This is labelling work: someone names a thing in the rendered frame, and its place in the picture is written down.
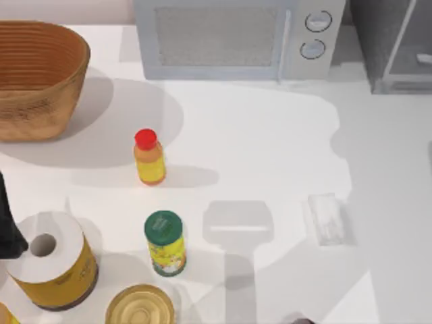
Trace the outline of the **woven brown basket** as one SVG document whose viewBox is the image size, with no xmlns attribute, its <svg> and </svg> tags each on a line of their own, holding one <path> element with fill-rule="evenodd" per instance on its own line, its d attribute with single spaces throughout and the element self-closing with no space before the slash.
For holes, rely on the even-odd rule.
<svg viewBox="0 0 432 324">
<path fill-rule="evenodd" d="M 62 134 L 89 61 L 88 43 L 65 26 L 0 20 L 0 141 L 40 141 Z"/>
</svg>

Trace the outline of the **pale microwave oven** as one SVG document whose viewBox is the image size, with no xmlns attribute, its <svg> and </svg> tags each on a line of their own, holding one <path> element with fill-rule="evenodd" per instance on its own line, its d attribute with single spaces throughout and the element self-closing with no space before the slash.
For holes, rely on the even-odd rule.
<svg viewBox="0 0 432 324">
<path fill-rule="evenodd" d="M 149 80 L 277 80 L 286 11 L 290 32 L 283 80 L 328 74 L 346 0 L 133 0 L 144 75 Z M 308 14 L 328 11 L 331 26 L 311 32 Z M 318 59 L 300 54 L 319 39 Z"/>
</svg>

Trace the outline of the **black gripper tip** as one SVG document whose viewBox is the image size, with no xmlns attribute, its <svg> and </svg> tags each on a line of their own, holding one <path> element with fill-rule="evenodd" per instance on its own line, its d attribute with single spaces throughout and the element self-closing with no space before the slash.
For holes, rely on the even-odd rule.
<svg viewBox="0 0 432 324">
<path fill-rule="evenodd" d="M 0 260 L 18 259 L 28 247 L 11 214 L 4 177 L 0 172 Z"/>
</svg>

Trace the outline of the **green-lidded yellow can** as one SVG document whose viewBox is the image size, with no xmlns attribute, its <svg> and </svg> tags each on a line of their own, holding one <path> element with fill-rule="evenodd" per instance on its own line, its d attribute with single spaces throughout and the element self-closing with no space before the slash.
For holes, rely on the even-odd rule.
<svg viewBox="0 0 432 324">
<path fill-rule="evenodd" d="M 155 211 L 144 223 L 153 269 L 163 277 L 181 273 L 186 265 L 183 223 L 172 211 Z"/>
</svg>

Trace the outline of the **yellow-wrapped paper roll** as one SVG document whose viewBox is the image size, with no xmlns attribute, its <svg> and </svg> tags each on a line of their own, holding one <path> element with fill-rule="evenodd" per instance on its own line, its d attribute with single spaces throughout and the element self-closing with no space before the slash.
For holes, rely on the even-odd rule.
<svg viewBox="0 0 432 324">
<path fill-rule="evenodd" d="M 18 229 L 29 248 L 6 261 L 9 276 L 39 308 L 63 311 L 80 304 L 94 289 L 99 268 L 79 222 L 47 211 L 25 218 Z"/>
</svg>

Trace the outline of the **orange bottle with red cap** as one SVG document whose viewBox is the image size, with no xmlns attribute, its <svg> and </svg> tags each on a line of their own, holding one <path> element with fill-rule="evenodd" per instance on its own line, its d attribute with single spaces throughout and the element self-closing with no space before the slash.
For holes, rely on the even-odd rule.
<svg viewBox="0 0 432 324">
<path fill-rule="evenodd" d="M 139 179 L 147 185 L 156 185 L 166 176 L 163 147 L 157 134 L 150 128 L 139 130 L 135 136 L 134 158 Z"/>
</svg>

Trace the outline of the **microwave knob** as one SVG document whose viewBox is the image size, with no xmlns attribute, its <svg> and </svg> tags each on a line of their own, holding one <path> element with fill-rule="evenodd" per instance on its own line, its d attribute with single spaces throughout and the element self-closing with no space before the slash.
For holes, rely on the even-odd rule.
<svg viewBox="0 0 432 324">
<path fill-rule="evenodd" d="M 307 15 L 305 19 L 306 28 L 314 33 L 327 30 L 332 23 L 332 16 L 328 11 L 322 10 Z"/>
<path fill-rule="evenodd" d="M 320 58 L 326 51 L 325 43 L 319 39 L 305 42 L 300 47 L 300 54 L 307 60 Z"/>
</svg>

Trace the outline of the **gold tin can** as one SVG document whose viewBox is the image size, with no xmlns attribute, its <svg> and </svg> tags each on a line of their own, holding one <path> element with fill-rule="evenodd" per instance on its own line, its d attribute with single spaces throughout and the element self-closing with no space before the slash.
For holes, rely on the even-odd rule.
<svg viewBox="0 0 432 324">
<path fill-rule="evenodd" d="M 119 292 L 105 313 L 105 324 L 176 324 L 171 298 L 149 284 L 130 286 Z"/>
</svg>

